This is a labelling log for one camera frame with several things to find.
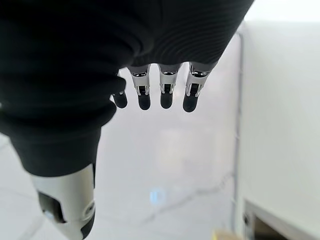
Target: yellow object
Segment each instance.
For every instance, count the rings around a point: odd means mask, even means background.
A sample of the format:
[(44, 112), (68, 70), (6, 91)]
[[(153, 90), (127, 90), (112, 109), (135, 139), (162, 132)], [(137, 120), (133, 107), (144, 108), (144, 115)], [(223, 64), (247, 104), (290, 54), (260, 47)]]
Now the yellow object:
[(231, 232), (218, 230), (213, 233), (212, 240), (242, 240), (242, 239)]

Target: prosthetic hand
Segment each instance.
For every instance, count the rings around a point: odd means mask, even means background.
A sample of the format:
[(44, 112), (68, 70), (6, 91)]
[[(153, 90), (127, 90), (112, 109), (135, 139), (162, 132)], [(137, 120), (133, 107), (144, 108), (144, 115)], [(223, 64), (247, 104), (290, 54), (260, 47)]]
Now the prosthetic hand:
[[(190, 113), (196, 109), (198, 97), (201, 89), (204, 87), (206, 80), (212, 69), (217, 63), (203, 64), (198, 62), (189, 63), (188, 77), (185, 86), (185, 96), (183, 100), (183, 109)], [(176, 86), (177, 75), (181, 63), (174, 65), (159, 64), (160, 74), (160, 104), (164, 109), (172, 105), (174, 89)], [(132, 76), (133, 85), (138, 95), (138, 103), (142, 110), (150, 108), (150, 65), (129, 66)], [(119, 108), (127, 105), (127, 97), (124, 91), (114, 95), (114, 102)]]
[(180, 65), (190, 62), (183, 109), (194, 111), (253, 0), (111, 2), (1, 1), (0, 132), (30, 174), (43, 214), (70, 240), (86, 238), (94, 224), (101, 127), (116, 112), (111, 95), (127, 105), (119, 69), (129, 68), (147, 110), (149, 65), (158, 63), (168, 109)]

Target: robotic arm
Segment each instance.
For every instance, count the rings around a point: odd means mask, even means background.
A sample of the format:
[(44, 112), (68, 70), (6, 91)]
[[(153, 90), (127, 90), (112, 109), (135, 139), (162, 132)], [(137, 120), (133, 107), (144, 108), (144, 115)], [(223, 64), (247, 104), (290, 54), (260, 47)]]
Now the robotic arm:
[(201, 89), (253, 0), (4, 0), (0, 10), (0, 132), (10, 137), (43, 214), (70, 240), (94, 224), (101, 127), (127, 105), (128, 67), (141, 109), (158, 63), (161, 106), (190, 62), (183, 109)]

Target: white wall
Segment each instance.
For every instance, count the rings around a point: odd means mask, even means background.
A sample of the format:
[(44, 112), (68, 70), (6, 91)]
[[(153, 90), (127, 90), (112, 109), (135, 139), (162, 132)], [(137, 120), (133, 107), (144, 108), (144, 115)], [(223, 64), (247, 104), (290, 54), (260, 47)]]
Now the white wall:
[(320, 21), (301, 17), (311, 1), (299, 19), (284, 2), (282, 19), (250, 12), (243, 28), (237, 231), (247, 199), (320, 239)]
[(255, 0), (244, 20), (320, 22), (319, 0)]

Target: white floor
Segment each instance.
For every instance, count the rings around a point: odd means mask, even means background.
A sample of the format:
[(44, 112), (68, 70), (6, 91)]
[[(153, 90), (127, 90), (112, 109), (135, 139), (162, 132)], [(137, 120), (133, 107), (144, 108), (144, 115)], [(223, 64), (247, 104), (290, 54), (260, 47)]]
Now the white floor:
[[(120, 72), (127, 79), (128, 106), (102, 129), (97, 213), (88, 240), (210, 240), (214, 229), (232, 227), (239, 58), (236, 36), (192, 113), (182, 108), (186, 64), (170, 109), (160, 106), (156, 65), (148, 111), (138, 106), (129, 71)], [(0, 136), (1, 239), (65, 240), (42, 217), (8, 141)]]

